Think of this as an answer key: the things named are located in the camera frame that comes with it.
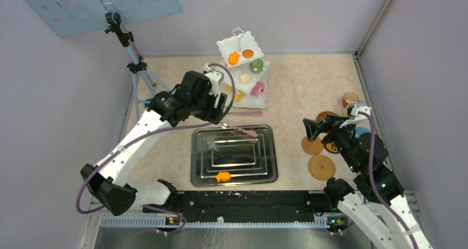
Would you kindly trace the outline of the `pink cake slice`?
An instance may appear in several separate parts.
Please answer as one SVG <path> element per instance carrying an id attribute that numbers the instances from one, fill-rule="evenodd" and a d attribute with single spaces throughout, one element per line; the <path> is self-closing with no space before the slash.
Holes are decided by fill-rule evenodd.
<path id="1" fill-rule="evenodd" d="M 258 81 L 256 85 L 251 89 L 250 95 L 258 97 L 265 90 L 265 84 L 261 81 Z"/>

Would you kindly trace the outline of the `metal tongs with pink tips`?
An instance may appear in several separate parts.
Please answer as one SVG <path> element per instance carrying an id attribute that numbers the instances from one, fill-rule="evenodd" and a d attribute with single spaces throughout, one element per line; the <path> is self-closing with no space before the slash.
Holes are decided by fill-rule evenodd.
<path id="1" fill-rule="evenodd" d="M 232 129 L 233 131 L 238 131 L 243 135 L 248 135 L 250 137 L 258 137 L 256 131 L 249 128 L 242 128 L 243 125 L 251 125 L 252 120 L 256 120 L 261 117 L 263 112 L 260 110 L 254 111 L 238 111 L 233 113 L 228 113 L 227 118 L 220 122 L 220 127 L 223 129 Z"/>

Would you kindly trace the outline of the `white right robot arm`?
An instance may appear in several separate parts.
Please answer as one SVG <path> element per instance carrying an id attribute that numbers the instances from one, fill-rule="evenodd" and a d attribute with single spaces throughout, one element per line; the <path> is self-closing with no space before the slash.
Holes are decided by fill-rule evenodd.
<path id="1" fill-rule="evenodd" d="M 343 179 L 327 181 L 325 207 L 345 213 L 370 240 L 371 248 L 433 248 L 410 209 L 400 181 L 383 163 L 389 154 L 376 134 L 373 117 L 369 113 L 359 115 L 370 123 L 370 132 L 359 138 L 353 134 L 353 124 L 340 127 L 347 121 L 344 117 L 302 120 L 310 141 L 324 133 L 324 140 L 334 143 L 350 170 L 357 173 L 357 190 Z"/>

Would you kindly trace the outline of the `orange round cookie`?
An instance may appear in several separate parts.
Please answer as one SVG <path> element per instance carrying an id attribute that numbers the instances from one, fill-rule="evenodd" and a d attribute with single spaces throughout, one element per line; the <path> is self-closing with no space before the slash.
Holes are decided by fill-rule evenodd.
<path id="1" fill-rule="evenodd" d="M 252 49 L 245 49 L 242 51 L 242 56 L 245 59 L 251 59 L 254 56 L 254 51 Z"/>

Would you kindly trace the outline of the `white round bun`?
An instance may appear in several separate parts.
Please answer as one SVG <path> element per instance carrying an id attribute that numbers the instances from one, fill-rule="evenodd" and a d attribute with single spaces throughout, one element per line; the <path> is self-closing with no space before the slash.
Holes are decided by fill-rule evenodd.
<path id="1" fill-rule="evenodd" d="M 238 77 L 238 82 L 243 86 L 248 86 L 252 82 L 252 77 L 249 73 L 242 73 Z"/>

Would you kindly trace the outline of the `yellow cake slice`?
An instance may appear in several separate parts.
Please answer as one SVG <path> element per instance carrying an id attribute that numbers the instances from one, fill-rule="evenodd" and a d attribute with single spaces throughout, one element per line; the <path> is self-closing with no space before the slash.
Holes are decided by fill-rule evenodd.
<path id="1" fill-rule="evenodd" d="M 242 91 L 236 91 L 235 93 L 235 103 L 238 103 L 241 99 L 245 97 L 245 92 Z"/>

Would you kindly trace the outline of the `green roll cake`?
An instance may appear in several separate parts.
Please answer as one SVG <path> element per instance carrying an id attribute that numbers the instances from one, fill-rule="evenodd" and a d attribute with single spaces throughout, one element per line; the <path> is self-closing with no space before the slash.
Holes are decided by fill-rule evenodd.
<path id="1" fill-rule="evenodd" d="M 262 59 L 256 59 L 249 63 L 249 70 L 253 74 L 260 74 L 264 71 L 264 61 Z"/>

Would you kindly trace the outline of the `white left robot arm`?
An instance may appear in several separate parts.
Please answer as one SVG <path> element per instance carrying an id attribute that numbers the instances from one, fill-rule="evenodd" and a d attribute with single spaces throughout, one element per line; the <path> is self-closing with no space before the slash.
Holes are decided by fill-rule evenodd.
<path id="1" fill-rule="evenodd" d="M 227 95 L 219 91 L 224 74 L 218 71 L 188 71 L 180 84 L 157 93 L 131 131 L 96 164 L 86 164 L 80 175 L 87 189 L 112 215 L 127 212 L 137 199 L 138 190 L 128 179 L 149 150 L 169 131 L 180 130 L 181 121 L 190 116 L 204 126 L 218 124 L 223 118 Z"/>

